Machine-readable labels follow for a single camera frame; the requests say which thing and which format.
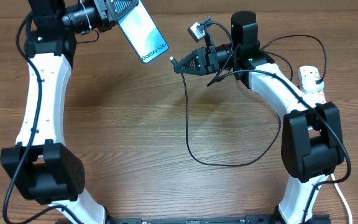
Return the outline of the blue Galaxy smartphone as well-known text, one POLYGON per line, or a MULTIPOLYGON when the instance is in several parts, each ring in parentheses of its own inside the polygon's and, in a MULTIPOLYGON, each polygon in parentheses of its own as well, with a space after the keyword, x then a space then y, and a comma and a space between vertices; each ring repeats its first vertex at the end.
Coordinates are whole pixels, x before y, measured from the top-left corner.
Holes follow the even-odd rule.
POLYGON ((142 63, 150 63, 169 49, 142 1, 120 19, 118 24, 142 63))

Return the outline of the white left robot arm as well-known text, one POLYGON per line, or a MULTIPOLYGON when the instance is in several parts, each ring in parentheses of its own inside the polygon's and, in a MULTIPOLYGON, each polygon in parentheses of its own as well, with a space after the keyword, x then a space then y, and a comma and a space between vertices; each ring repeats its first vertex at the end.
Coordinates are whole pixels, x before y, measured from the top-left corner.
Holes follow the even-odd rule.
POLYGON ((17 49, 29 68, 29 89, 21 130, 13 147, 1 151, 10 177, 6 199, 17 189, 26 200, 58 210, 70 223, 112 223, 106 207, 85 187, 82 161, 66 146, 65 95, 73 69, 77 34, 104 32, 140 5, 139 1, 31 1, 18 28, 17 49))

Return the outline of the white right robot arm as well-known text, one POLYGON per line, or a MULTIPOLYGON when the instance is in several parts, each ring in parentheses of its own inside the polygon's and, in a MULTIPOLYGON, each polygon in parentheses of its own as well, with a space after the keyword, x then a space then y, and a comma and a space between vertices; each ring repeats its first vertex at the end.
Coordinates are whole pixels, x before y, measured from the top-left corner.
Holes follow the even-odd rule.
POLYGON ((258 39, 256 15, 239 11, 231 17, 226 31, 228 44, 215 45, 209 33, 211 19, 196 22, 188 32, 205 46, 182 60, 173 61, 181 76, 212 75, 213 83, 234 76, 261 96, 278 116, 277 136, 282 140, 281 157, 288 182, 281 202, 271 215, 246 215, 246 223, 329 223, 329 215, 314 215, 313 205, 320 188, 338 185, 334 177, 340 164, 351 165, 343 144, 338 107, 325 99, 324 76, 317 68, 303 66, 291 71, 299 85, 286 77, 258 39))

